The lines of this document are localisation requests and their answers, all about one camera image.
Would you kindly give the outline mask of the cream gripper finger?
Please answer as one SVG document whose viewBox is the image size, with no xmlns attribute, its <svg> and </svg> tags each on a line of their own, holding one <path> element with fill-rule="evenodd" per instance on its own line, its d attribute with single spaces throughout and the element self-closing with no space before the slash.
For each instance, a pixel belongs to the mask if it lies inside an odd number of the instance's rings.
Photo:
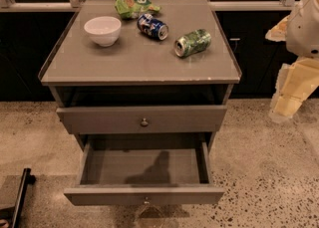
<svg viewBox="0 0 319 228">
<path fill-rule="evenodd" d="M 302 102 L 291 97 L 274 95 L 270 102 L 269 116 L 273 121 L 288 121 L 296 114 Z"/>
<path fill-rule="evenodd" d="M 274 27 L 267 31 L 265 38 L 269 41 L 285 42 L 287 22 L 288 17 L 284 17 Z"/>
</svg>

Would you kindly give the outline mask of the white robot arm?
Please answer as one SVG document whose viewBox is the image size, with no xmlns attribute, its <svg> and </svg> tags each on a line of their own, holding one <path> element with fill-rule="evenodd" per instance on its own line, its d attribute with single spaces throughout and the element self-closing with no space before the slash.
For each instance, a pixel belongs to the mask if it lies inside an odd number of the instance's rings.
<svg viewBox="0 0 319 228">
<path fill-rule="evenodd" d="M 275 122 L 292 118 L 319 87 L 319 0 L 300 0 L 291 13 L 265 35 L 270 41 L 286 43 L 297 56 L 278 72 L 269 116 Z"/>
</svg>

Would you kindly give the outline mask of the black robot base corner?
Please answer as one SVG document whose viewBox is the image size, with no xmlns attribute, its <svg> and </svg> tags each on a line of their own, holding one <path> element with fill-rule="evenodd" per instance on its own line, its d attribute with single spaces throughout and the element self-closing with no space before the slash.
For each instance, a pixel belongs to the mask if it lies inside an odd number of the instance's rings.
<svg viewBox="0 0 319 228">
<path fill-rule="evenodd" d="M 36 177 L 31 173 L 31 169 L 24 168 L 14 204 L 0 208 L 0 228 L 19 228 L 28 186 L 35 182 Z"/>
</svg>

